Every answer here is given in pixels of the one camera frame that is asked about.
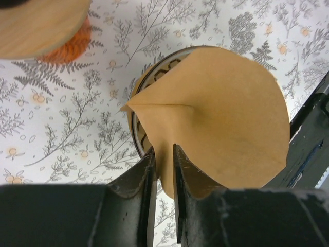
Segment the grey glass dripper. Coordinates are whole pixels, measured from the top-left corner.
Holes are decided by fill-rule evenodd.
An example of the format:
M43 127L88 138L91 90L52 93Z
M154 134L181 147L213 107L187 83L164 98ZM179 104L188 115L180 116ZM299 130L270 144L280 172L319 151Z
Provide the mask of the grey glass dripper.
M158 160L170 158L173 144L183 144L192 134L194 117L211 108L207 69L219 52L218 47L195 46L161 59L156 81L125 105L139 119Z

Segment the orange glass carafe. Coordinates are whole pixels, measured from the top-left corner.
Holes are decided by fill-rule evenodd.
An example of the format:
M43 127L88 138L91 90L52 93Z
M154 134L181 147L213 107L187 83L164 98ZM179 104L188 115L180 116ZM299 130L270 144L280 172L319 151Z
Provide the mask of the orange glass carafe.
M91 41L91 26L87 17L78 32L63 46L56 50L37 57L42 62L51 64L66 64L81 56L88 48Z

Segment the wooden ring dripper stand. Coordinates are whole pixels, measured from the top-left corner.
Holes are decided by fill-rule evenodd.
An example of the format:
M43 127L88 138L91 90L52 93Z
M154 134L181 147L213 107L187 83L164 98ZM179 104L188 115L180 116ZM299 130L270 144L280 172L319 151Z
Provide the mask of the wooden ring dripper stand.
M1 8L1 59L33 58L69 41L87 18L90 1L22 1Z

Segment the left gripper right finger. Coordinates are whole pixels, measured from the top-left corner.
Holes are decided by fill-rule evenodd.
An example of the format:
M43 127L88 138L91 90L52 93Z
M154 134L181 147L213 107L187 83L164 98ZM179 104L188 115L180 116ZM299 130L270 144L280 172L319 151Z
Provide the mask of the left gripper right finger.
M173 185L178 243L223 243L218 198L226 191L173 145Z

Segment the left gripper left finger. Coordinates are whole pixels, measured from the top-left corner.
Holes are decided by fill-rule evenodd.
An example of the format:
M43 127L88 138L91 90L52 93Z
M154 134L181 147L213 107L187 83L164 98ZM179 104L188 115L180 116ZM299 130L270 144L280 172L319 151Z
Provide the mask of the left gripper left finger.
M157 177L151 147L132 168L109 183L106 193L106 245L152 246Z

